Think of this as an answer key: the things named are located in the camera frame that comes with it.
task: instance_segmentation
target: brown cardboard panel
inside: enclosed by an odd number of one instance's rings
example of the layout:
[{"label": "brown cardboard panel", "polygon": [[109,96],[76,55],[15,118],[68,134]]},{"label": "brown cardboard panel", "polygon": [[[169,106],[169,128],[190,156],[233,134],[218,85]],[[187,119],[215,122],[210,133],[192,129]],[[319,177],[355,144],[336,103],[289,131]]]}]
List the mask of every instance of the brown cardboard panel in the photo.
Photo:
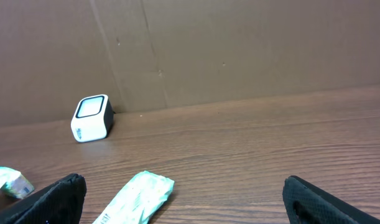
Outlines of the brown cardboard panel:
[{"label": "brown cardboard panel", "polygon": [[90,0],[109,50],[126,111],[165,108],[162,75],[141,0]]},{"label": "brown cardboard panel", "polygon": [[0,126],[69,119],[86,96],[121,97],[88,1],[0,0]]},{"label": "brown cardboard panel", "polygon": [[168,106],[380,82],[380,1],[144,0]]}]

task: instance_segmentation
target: wooden tabletop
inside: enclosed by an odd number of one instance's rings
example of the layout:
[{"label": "wooden tabletop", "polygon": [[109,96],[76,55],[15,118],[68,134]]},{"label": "wooden tabletop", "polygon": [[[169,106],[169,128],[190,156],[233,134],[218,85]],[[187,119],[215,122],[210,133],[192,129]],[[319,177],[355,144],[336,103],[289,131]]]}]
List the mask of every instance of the wooden tabletop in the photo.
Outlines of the wooden tabletop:
[{"label": "wooden tabletop", "polygon": [[151,223],[288,223],[290,175],[380,219],[380,85],[114,119],[107,139],[83,144],[70,120],[0,128],[0,166],[38,190],[83,175],[82,223],[144,170],[175,181]]}]

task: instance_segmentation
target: background wall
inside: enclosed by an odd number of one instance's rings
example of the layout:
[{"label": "background wall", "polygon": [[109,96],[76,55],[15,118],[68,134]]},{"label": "background wall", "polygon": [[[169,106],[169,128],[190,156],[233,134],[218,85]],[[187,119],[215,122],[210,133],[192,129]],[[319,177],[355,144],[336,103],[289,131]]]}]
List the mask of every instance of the background wall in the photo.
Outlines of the background wall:
[{"label": "background wall", "polygon": [[0,126],[380,83],[380,0],[0,0]]}]

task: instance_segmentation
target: green and white package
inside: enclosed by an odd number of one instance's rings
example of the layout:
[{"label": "green and white package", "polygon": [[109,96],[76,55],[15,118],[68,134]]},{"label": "green and white package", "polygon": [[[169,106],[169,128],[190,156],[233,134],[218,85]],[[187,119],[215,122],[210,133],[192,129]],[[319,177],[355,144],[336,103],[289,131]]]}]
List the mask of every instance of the green and white package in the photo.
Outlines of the green and white package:
[{"label": "green and white package", "polygon": [[173,191],[174,181],[148,171],[136,174],[93,224],[147,224]]},{"label": "green and white package", "polygon": [[6,195],[19,199],[23,199],[35,190],[21,172],[8,167],[0,167],[0,189]]}]

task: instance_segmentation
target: wood grain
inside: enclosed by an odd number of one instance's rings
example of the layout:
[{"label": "wood grain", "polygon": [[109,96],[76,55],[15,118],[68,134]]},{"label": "wood grain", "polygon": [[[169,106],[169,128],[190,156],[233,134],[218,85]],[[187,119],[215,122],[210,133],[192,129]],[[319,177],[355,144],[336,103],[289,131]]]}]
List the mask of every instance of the wood grain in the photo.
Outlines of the wood grain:
[{"label": "wood grain", "polygon": [[68,120],[0,128],[0,166],[38,190],[84,175],[82,223],[143,170],[176,181],[152,223],[288,223],[289,175],[380,219],[380,85],[118,114],[84,144]]}]

